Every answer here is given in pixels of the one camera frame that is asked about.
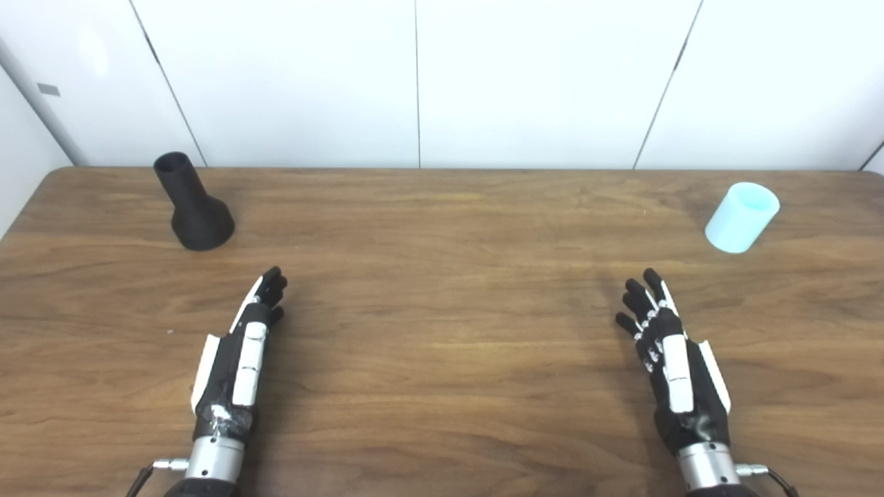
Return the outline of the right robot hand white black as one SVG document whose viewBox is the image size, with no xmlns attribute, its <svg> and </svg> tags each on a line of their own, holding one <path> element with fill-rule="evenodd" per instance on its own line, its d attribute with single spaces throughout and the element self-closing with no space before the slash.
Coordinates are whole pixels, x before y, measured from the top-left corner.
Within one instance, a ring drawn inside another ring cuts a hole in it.
<svg viewBox="0 0 884 497">
<path fill-rule="evenodd" d="M 710 442 L 730 445 L 730 399 L 711 347 L 685 330 L 666 281 L 654 268 L 628 279 L 622 296 L 628 313 L 616 324 L 635 346 L 649 375 L 657 433 L 667 450 Z"/>
</svg>

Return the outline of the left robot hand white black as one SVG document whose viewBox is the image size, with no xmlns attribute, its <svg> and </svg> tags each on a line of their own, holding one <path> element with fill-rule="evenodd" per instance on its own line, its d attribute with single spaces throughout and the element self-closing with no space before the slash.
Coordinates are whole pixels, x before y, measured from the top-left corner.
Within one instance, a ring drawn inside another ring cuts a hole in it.
<svg viewBox="0 0 884 497">
<path fill-rule="evenodd" d="M 208 335 L 191 393 L 193 440 L 232 438 L 249 443 L 269 331 L 284 315 L 287 278 L 278 266 L 262 274 L 241 302 L 224 336 Z"/>
</svg>

